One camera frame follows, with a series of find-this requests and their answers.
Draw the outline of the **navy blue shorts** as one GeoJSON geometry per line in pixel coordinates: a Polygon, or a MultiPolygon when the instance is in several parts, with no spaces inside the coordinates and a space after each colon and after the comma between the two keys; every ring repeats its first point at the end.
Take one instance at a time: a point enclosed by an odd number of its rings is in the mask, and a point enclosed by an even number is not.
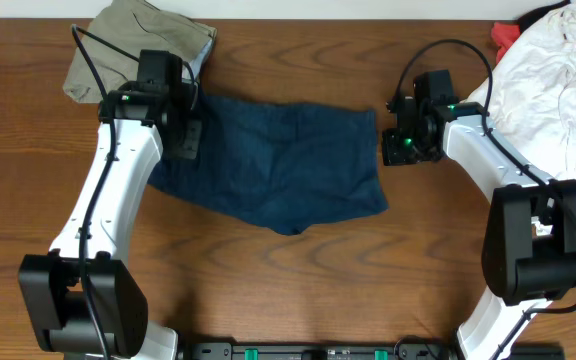
{"type": "Polygon", "coordinates": [[[374,111],[215,95],[201,108],[196,160],[162,159],[157,190],[281,235],[387,210],[374,111]]]}

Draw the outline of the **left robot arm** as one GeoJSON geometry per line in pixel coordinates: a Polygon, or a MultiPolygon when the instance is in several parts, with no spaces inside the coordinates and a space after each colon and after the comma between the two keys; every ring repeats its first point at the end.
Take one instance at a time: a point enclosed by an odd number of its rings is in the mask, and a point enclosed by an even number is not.
{"type": "Polygon", "coordinates": [[[134,220],[154,167],[200,128],[198,88],[129,82],[99,109],[96,152],[76,205],[18,281],[39,347],[67,359],[175,359],[179,336],[148,318],[127,268],[134,220]]]}

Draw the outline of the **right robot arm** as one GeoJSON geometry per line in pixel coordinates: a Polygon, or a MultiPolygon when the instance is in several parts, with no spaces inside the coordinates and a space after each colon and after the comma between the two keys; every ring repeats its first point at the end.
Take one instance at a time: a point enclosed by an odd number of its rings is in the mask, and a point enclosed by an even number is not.
{"type": "Polygon", "coordinates": [[[576,311],[576,180],[555,180],[530,165],[477,102],[397,96],[387,109],[396,124],[382,134],[385,165],[447,157],[490,203],[481,255],[486,288],[441,356],[510,359],[533,318],[576,311]]]}

